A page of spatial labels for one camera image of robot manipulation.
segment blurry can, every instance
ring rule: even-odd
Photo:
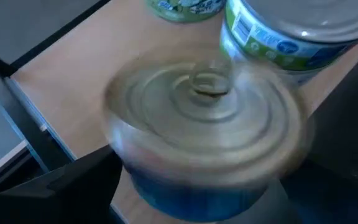
[[[240,45],[232,36],[227,26],[226,19],[223,20],[219,45],[221,50],[235,62],[244,62],[252,60],[250,58],[251,55],[247,55],[245,52],[243,52]],[[291,84],[301,86],[307,83],[307,81],[312,79],[314,76],[316,76],[321,70],[322,68],[307,71],[288,71],[278,69],[277,73],[280,74],[281,77],[283,77]]]
[[[182,220],[247,210],[305,153],[296,94],[268,67],[232,64],[218,49],[141,56],[109,82],[103,111],[138,193]]]
[[[146,0],[158,16],[173,22],[198,22],[217,14],[226,0]]]
[[[242,51],[285,70],[322,68],[358,43],[353,0],[228,0],[226,20]]]

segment table surface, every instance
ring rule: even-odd
[[[74,158],[108,142],[101,128],[102,92],[128,60],[161,45],[218,46],[223,14],[200,23],[174,24],[139,0],[114,0],[13,74],[17,86]],[[309,115],[358,62],[358,45],[300,88]],[[150,207],[123,171],[113,204],[128,223],[187,223]]]

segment metal lid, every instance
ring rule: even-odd
[[[127,164],[198,185],[282,172],[301,150],[305,121],[291,91],[259,64],[231,65],[208,53],[200,60],[197,51],[135,63],[113,78],[105,95],[113,148]]]
[[[358,39],[358,0],[243,0],[258,20],[275,30],[315,42]]]

